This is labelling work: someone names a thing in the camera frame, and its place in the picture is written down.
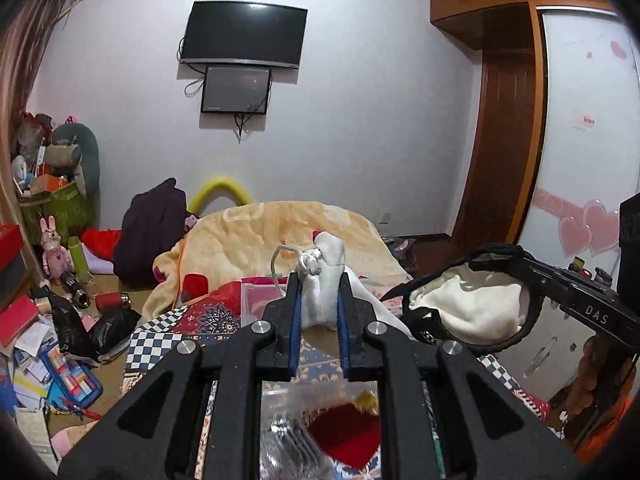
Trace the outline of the red velvet gold pouch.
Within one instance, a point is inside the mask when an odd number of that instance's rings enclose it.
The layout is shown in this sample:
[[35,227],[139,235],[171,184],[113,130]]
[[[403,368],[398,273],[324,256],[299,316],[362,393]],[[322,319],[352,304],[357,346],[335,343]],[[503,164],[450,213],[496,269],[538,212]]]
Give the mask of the red velvet gold pouch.
[[363,391],[346,403],[322,408],[310,416],[307,429],[329,458],[362,471],[381,443],[378,397]]

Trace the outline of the clear plastic storage box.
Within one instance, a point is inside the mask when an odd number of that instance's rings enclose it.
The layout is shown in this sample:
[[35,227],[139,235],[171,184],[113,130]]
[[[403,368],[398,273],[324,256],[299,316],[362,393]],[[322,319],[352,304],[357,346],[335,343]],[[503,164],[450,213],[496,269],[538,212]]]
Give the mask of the clear plastic storage box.
[[287,278],[277,278],[275,283],[269,276],[243,278],[240,288],[241,325],[247,326],[259,320],[267,304],[281,298],[287,282]]

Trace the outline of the white drawstring cloth pouch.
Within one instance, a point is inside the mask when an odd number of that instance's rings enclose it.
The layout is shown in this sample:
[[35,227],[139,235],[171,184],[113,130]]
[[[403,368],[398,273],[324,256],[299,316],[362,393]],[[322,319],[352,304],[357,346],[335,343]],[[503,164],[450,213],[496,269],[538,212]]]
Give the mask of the white drawstring cloth pouch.
[[302,282],[302,330],[307,333],[335,332],[337,329],[338,285],[341,277],[348,277],[352,294],[356,299],[367,301],[373,308],[375,319],[383,322],[411,338],[410,330],[393,315],[372,292],[361,283],[357,274],[346,266],[344,242],[328,232],[314,234],[314,246],[299,249],[290,245],[279,245],[270,261],[273,283],[276,278],[276,262],[280,252],[294,252],[296,263],[294,272]]

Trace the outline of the grey scourer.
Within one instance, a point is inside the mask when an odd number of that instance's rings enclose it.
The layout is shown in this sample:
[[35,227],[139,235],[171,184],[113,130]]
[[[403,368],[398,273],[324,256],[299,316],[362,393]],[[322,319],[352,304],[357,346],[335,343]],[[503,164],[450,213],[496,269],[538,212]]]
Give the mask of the grey scourer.
[[308,388],[262,390],[259,478],[332,479],[333,466],[308,429],[318,406]]

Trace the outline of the white sticker suitcase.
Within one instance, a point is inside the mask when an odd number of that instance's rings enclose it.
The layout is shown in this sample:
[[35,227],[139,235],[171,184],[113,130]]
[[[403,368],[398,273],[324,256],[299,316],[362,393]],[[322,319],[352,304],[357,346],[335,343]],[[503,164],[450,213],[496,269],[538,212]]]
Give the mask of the white sticker suitcase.
[[575,378],[582,348],[593,335],[546,298],[529,335],[500,352],[498,361],[524,390],[549,401]]

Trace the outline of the patterned colourful bed sheet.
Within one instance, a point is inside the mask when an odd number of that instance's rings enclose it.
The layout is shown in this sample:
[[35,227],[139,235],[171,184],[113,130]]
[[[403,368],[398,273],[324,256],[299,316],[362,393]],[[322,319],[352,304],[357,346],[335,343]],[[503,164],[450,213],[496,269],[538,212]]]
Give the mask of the patterned colourful bed sheet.
[[[127,393],[178,342],[191,339],[199,344],[216,344],[233,335],[241,325],[241,282],[220,286],[190,306],[169,310],[148,322],[141,323],[131,335],[122,375],[122,394]],[[299,368],[289,384],[270,382],[264,389],[302,385],[318,402],[314,414],[322,408],[343,404],[363,391],[374,393],[373,386],[358,389],[345,382],[337,358],[300,344]],[[362,471],[347,468],[330,458],[337,479],[379,479],[382,477],[381,452],[378,451]]]

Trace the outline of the brown wooden wardrobe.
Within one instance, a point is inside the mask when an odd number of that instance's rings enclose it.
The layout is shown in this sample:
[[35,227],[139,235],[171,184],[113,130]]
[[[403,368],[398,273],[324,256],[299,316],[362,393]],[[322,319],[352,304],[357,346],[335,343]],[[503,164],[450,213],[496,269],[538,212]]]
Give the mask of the brown wooden wardrobe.
[[456,256],[514,243],[522,232],[544,140],[544,3],[612,8],[608,0],[431,0],[432,24],[482,55],[472,157],[451,234]]

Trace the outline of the pink rabbit plush toy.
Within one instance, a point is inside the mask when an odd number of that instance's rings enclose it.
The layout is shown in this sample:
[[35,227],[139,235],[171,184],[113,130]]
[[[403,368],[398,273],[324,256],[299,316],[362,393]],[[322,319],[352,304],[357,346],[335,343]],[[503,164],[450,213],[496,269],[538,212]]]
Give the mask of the pink rabbit plush toy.
[[41,218],[39,224],[43,271],[55,284],[61,285],[63,275],[74,270],[72,256],[62,245],[61,235],[58,234],[53,216]]

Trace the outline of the red cushion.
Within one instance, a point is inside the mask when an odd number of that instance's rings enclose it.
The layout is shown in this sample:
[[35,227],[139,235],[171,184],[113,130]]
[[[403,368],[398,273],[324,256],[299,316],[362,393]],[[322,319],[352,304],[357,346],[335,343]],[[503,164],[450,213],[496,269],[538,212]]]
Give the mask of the red cushion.
[[112,261],[120,234],[122,234],[121,230],[86,229],[81,233],[80,240],[96,257]]

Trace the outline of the dark purple jacket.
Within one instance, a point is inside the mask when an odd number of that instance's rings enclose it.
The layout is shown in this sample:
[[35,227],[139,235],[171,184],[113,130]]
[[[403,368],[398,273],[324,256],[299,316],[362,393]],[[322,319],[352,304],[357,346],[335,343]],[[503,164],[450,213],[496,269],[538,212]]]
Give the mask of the dark purple jacket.
[[114,273],[133,289],[157,283],[153,262],[186,234],[186,193],[168,178],[148,192],[134,196],[122,219],[113,252]]

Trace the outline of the beige fleece blanket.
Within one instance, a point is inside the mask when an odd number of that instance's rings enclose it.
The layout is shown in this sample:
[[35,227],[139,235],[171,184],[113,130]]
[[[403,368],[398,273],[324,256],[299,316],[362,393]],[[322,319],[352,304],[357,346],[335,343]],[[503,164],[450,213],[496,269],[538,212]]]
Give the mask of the beige fleece blanket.
[[356,212],[299,200],[254,203],[208,214],[155,258],[153,270],[160,284],[145,301],[142,318],[149,321],[172,309],[186,275],[205,276],[211,292],[242,278],[267,276],[279,245],[307,249],[316,231],[345,243],[346,264],[376,296],[410,278],[374,224]]

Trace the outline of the red box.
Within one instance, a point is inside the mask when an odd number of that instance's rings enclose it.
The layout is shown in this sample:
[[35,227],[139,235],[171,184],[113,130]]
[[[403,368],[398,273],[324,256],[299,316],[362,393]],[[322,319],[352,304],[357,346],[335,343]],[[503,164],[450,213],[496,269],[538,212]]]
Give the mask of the red box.
[[21,253],[24,247],[23,235],[17,224],[0,226],[0,270],[6,268]]

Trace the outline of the green cardboard box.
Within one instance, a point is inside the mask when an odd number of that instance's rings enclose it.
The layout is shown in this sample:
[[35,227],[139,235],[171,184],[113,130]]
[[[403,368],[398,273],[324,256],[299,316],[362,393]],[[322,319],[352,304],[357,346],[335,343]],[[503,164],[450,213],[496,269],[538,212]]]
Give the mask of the green cardboard box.
[[67,245],[71,236],[79,235],[94,219],[93,202],[78,191],[75,182],[54,192],[20,197],[18,203],[28,239],[33,245],[40,244],[41,218],[55,218],[63,245]]

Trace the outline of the yellow curved pillow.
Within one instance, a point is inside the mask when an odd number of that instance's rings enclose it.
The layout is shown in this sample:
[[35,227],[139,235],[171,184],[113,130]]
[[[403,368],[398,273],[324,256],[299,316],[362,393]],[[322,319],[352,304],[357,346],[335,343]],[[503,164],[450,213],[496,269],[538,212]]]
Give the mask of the yellow curved pillow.
[[237,180],[229,177],[217,176],[208,180],[190,199],[188,211],[201,214],[206,207],[216,200],[225,197],[235,206],[245,206],[253,203],[252,196]]

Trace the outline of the green dinosaur plush toy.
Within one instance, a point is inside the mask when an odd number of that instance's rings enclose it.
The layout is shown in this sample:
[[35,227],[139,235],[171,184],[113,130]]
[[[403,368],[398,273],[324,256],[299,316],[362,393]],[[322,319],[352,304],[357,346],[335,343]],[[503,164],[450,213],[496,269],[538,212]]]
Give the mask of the green dinosaur plush toy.
[[73,176],[83,196],[93,198],[99,191],[99,145],[94,133],[84,124],[66,122],[56,127],[44,152],[44,163]]

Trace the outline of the striped pink brown curtain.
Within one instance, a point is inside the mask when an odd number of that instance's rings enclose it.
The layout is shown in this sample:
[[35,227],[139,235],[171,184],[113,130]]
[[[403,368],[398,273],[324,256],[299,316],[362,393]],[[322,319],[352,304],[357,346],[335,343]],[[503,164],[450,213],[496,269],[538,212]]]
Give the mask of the striped pink brown curtain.
[[14,118],[26,110],[54,25],[71,1],[1,0],[1,222],[22,231],[11,170]]

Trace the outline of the small black wall monitor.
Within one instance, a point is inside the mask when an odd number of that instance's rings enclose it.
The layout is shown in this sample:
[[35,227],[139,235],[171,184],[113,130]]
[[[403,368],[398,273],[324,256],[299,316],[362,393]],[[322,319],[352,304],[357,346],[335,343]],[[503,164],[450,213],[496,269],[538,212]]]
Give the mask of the small black wall monitor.
[[250,66],[206,67],[201,112],[204,114],[265,115],[271,70]]

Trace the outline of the large black wall television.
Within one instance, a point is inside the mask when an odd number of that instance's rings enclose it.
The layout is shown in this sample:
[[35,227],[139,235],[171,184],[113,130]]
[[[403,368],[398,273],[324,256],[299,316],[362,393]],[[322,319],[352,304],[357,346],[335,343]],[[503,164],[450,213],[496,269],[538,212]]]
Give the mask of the large black wall television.
[[308,11],[245,1],[193,3],[184,32],[184,64],[248,64],[297,68]]

